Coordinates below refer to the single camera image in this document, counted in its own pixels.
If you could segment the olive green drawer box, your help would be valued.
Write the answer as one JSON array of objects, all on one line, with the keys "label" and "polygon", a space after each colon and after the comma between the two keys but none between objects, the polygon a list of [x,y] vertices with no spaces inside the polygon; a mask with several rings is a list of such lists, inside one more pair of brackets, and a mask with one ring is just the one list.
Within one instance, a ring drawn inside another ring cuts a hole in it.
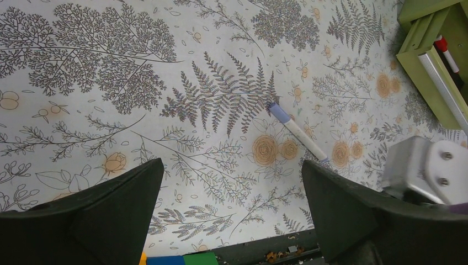
[{"label": "olive green drawer box", "polygon": [[[467,1],[405,1],[398,15],[406,38],[397,59],[446,129],[467,132]],[[459,73],[434,45],[441,34]]]}]

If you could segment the red white marker pen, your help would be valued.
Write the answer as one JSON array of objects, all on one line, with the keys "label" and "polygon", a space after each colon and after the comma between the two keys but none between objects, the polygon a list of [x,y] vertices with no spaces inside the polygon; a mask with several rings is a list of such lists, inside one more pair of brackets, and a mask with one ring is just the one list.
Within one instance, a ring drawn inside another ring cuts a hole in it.
[{"label": "red white marker pen", "polygon": [[435,45],[436,49],[443,54],[443,56],[445,57],[447,63],[449,64],[451,70],[454,73],[459,73],[460,70],[459,70],[454,58],[452,57],[450,51],[448,50],[448,43],[447,43],[445,37],[443,37],[441,34],[439,34],[435,39],[434,45]]}]

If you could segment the yellow blue green toy block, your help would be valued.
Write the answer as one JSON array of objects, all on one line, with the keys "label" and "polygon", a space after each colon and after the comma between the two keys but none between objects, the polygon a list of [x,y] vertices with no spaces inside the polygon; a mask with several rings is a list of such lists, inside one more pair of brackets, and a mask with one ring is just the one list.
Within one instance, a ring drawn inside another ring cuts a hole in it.
[{"label": "yellow blue green toy block", "polygon": [[143,265],[218,265],[213,252],[195,253],[183,256],[146,257],[143,253],[140,264]]}]

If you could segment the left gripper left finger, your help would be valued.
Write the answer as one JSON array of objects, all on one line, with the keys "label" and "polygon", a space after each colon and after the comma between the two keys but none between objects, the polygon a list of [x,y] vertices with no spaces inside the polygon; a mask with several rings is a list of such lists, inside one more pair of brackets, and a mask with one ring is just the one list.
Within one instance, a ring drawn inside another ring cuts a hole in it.
[{"label": "left gripper left finger", "polygon": [[138,264],[162,184],[152,159],[27,211],[1,213],[2,264]]}]

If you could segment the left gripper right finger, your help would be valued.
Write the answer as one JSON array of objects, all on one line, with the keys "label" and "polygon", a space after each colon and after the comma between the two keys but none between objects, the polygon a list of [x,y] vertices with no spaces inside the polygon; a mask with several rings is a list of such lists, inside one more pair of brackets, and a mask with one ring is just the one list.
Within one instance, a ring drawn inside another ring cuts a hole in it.
[{"label": "left gripper right finger", "polygon": [[302,178],[327,263],[467,263],[467,215],[404,202],[309,160]]}]

